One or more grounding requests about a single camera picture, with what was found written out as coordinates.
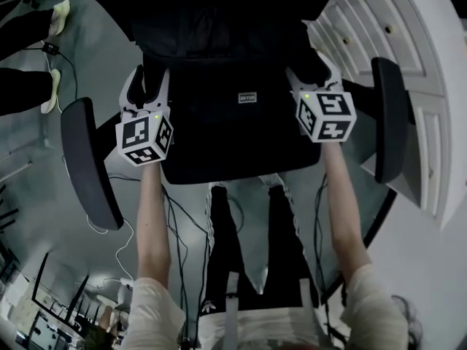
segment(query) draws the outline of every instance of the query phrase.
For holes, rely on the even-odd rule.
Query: forearm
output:
[[[347,282],[362,265],[370,263],[363,244],[357,198],[339,143],[324,143],[328,176],[331,236],[339,266]]]
[[[159,163],[143,168],[136,237],[138,277],[150,277],[167,287],[170,248]]]

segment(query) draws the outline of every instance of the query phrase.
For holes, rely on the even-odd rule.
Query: chair seat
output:
[[[239,103],[239,94],[256,101]],[[249,63],[172,71],[174,143],[163,171],[171,184],[197,184],[295,170],[320,159],[301,136],[283,66]]]

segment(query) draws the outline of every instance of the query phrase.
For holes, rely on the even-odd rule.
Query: gray floor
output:
[[[52,7],[62,0],[40,0],[41,9]],[[118,111],[118,96],[126,77],[141,62],[142,54],[130,43],[108,14],[94,0],[71,0],[72,13],[65,31],[54,40],[60,51],[70,58],[77,69],[79,96],[93,100],[96,124],[100,125]],[[20,6],[12,15],[24,14],[28,7]],[[22,51],[6,59],[2,66],[22,70],[44,70],[46,63],[40,51]],[[71,68],[61,58],[52,59],[52,67],[62,72],[60,101],[64,108],[72,102],[74,81]],[[366,232],[373,222],[387,189],[378,185],[359,166],[374,151],[374,123],[359,115],[352,141],[344,145],[350,173],[360,204],[362,228]],[[63,303],[68,303],[74,292],[75,281],[82,281],[90,274],[90,284],[101,286],[104,278],[125,276],[115,260],[115,252],[130,235],[128,227],[105,236],[94,233],[87,225],[71,182],[62,163],[60,113],[57,109],[49,115],[40,114],[39,108],[0,119],[0,175],[8,174],[31,161],[33,165],[7,181],[3,198],[6,208],[17,206],[17,222],[8,228],[2,241],[21,261],[20,269],[33,279],[46,252],[49,263],[43,276],[45,289],[50,289]],[[116,152],[106,160],[108,172],[139,177],[140,171],[132,168]],[[301,226],[301,238],[306,247],[310,267],[314,270],[312,222],[314,196],[323,177],[322,163],[283,174],[289,186]],[[134,182],[113,180],[117,201],[124,217],[136,225],[139,185]],[[206,226],[204,207],[207,184],[192,186],[167,185],[170,196]],[[245,213],[245,225],[239,238],[249,275],[256,281],[266,265],[268,198],[258,179],[232,182],[230,194],[238,198]],[[239,211],[232,206],[235,219]],[[204,251],[204,234],[176,209],[180,235],[189,248],[185,264],[185,283],[188,291],[190,320],[196,318],[198,294],[201,288],[201,267]],[[323,224],[323,267],[326,281],[336,275],[336,260],[329,243],[327,199],[323,198],[320,217]],[[175,238],[171,236],[173,266],[170,291],[178,300],[180,277],[175,254]],[[124,266],[136,274],[136,239],[120,253]],[[105,289],[88,289],[116,299],[117,283],[108,281]]]

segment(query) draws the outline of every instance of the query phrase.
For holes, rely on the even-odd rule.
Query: beige sweater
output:
[[[366,265],[355,272],[348,286],[342,320],[352,329],[346,349],[406,350],[408,324],[392,298]],[[302,308],[271,308],[239,312],[239,349],[272,350],[281,346],[332,346],[315,319],[310,327]],[[152,279],[135,283],[130,327],[125,350],[178,349],[177,337],[185,321],[182,310],[167,290]],[[203,350],[221,350],[225,314],[201,317],[199,339]]]

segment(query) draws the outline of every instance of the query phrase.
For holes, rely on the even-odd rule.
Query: black trousers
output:
[[[53,9],[15,17],[0,27],[0,61],[49,36]],[[48,100],[52,77],[45,71],[0,69],[0,115],[24,112]]]
[[[242,251],[224,187],[212,188],[210,219],[214,247],[207,267],[206,296],[201,315],[223,312],[228,274],[239,273],[239,310],[302,307],[300,279],[310,279],[312,302],[319,306],[317,290],[296,235],[293,213],[281,186],[269,190],[269,263],[264,292],[258,295],[244,271]]]

